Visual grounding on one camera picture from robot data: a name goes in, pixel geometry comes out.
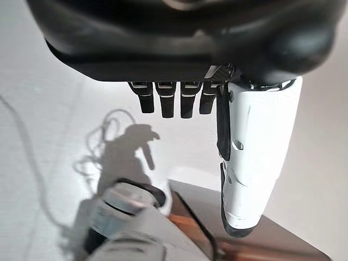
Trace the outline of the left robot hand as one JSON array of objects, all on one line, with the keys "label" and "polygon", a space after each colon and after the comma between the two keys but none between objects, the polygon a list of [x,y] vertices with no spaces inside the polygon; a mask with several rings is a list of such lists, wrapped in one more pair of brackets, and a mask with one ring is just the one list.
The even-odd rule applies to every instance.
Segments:
[{"label": "left robot hand", "polygon": [[248,236],[281,173],[302,76],[325,62],[346,1],[28,1],[53,55],[103,82],[127,82],[144,113],[216,106],[221,217]]}]

